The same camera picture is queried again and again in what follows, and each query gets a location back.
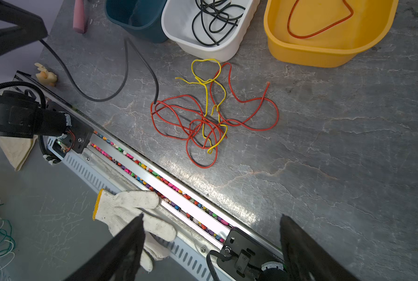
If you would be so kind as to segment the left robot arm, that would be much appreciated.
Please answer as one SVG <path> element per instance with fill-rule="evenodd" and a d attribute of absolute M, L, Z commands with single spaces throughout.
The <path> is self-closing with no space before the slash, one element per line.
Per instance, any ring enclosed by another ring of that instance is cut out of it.
<path fill-rule="evenodd" d="M 0 56 L 48 35 L 41 17 L 5 1 L 0 1 L 0 21 L 11 24 L 0 29 Z M 23 81 L 0 84 L 1 137 L 60 137 L 71 126 L 68 113 L 47 110 L 44 93 L 36 85 Z"/>

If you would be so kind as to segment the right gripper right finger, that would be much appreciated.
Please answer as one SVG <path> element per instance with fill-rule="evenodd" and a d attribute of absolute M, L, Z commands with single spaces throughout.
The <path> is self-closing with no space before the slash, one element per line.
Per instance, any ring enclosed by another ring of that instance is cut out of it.
<path fill-rule="evenodd" d="M 280 240 L 291 281 L 359 281 L 287 215 L 280 219 Z"/>

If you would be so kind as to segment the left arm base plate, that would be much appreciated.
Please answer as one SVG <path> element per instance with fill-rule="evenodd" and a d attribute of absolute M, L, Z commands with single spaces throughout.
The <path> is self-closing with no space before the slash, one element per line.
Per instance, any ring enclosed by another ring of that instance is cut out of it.
<path fill-rule="evenodd" d="M 65 116 L 65 133 L 60 137 L 49 137 L 46 145 L 59 161 L 64 160 L 69 152 L 81 154 L 94 133 L 94 129 L 79 118 L 66 113 Z"/>

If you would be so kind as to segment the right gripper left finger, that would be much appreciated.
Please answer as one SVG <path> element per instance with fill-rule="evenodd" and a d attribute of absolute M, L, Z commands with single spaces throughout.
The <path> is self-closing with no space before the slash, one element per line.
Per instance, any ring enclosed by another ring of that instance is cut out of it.
<path fill-rule="evenodd" d="M 143 215 L 135 217 L 68 281 L 133 281 L 140 268 L 145 242 Z"/>

